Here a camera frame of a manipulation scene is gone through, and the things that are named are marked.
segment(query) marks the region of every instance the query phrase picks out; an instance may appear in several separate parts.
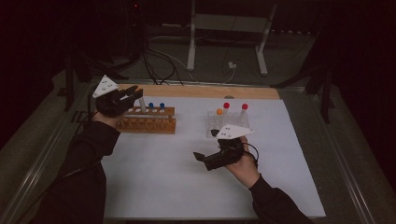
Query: white table surface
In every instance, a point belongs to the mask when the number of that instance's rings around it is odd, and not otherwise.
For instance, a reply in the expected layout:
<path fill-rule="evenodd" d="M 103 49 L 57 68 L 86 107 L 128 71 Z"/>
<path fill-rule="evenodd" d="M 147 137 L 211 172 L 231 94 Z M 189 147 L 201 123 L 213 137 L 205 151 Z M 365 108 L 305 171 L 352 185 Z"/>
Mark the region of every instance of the white table surface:
<path fill-rule="evenodd" d="M 225 102 L 230 103 L 230 112 L 248 104 L 254 133 L 247 139 L 260 152 L 259 171 L 264 179 L 288 193 L 308 217 L 325 216 L 282 100 L 145 97 L 145 101 L 176 108 L 176 133 L 120 135 L 113 154 L 102 162 L 107 177 L 105 217 L 256 218 L 249 190 L 223 167 L 207 171 L 193 155 L 194 151 L 206 156 L 219 152 L 217 140 L 206 137 L 206 114 Z"/>

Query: human arm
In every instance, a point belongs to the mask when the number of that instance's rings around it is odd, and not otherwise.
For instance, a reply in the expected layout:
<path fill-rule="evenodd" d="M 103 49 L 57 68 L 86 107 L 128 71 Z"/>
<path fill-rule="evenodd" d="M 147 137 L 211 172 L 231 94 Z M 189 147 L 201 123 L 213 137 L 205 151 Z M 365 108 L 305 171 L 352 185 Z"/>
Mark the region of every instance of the human arm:
<path fill-rule="evenodd" d="M 73 137 L 32 224 L 103 222 L 106 176 L 100 160 L 113 152 L 120 135 L 114 125 L 119 119 L 96 113 L 91 124 Z"/>
<path fill-rule="evenodd" d="M 244 150 L 248 151 L 248 140 L 241 137 L 244 143 Z M 264 220 L 273 220 L 279 224 L 311 224 L 294 203 L 289 195 L 277 188 L 272 188 L 261 176 L 254 164 L 253 158 L 248 154 L 226 168 L 247 187 L 253 197 L 253 208 Z"/>

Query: wooden tabletop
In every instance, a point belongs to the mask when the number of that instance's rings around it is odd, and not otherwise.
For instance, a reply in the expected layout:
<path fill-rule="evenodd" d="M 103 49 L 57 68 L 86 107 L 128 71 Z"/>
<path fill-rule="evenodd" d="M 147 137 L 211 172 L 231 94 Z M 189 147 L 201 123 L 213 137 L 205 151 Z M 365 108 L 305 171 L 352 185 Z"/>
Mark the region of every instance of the wooden tabletop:
<path fill-rule="evenodd" d="M 127 89 L 134 84 L 119 84 L 119 89 Z M 172 86 L 172 85 L 141 85 L 143 94 L 147 96 L 169 97 L 201 97 L 201 98 L 224 98 L 232 96 L 235 99 L 263 99 L 278 100 L 279 94 L 272 88 L 250 87 L 214 87 L 214 86 Z"/>

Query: test tube rack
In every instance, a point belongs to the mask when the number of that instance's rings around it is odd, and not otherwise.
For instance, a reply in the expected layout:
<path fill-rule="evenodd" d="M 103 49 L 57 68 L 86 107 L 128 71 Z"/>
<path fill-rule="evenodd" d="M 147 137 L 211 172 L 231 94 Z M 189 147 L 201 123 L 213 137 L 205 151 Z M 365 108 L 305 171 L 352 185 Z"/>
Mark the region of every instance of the test tube rack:
<path fill-rule="evenodd" d="M 213 137 L 211 130 L 220 130 L 227 124 L 249 128 L 248 114 L 241 117 L 238 112 L 217 115 L 216 111 L 207 111 L 206 137 Z"/>
<path fill-rule="evenodd" d="M 134 106 L 121 119 L 117 130 L 121 133 L 170 133 L 175 134 L 176 119 L 175 108 L 158 106 L 147 107 L 143 111 L 141 107 Z"/>

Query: metal frame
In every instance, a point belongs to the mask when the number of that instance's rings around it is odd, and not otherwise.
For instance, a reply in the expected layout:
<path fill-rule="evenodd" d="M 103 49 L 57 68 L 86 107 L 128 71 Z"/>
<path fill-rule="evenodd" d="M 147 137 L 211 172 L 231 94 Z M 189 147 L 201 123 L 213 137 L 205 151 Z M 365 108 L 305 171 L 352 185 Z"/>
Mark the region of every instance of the metal frame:
<path fill-rule="evenodd" d="M 206 15 L 195 13 L 195 0 L 191 0 L 191 36 L 190 36 L 190 49 L 189 58 L 187 60 L 187 70 L 193 71 L 195 64 L 195 29 L 214 29 L 214 30 L 233 30 L 245 31 L 253 33 L 262 33 L 262 42 L 255 47 L 257 62 L 259 64 L 260 74 L 262 76 L 268 75 L 267 66 L 265 64 L 264 56 L 262 54 L 270 33 L 273 17 L 276 12 L 276 4 L 271 7 L 270 15 L 268 18 L 250 18 L 250 17 L 231 17 L 220 15 Z M 233 26 L 226 29 L 225 24 L 228 21 L 233 21 Z"/>

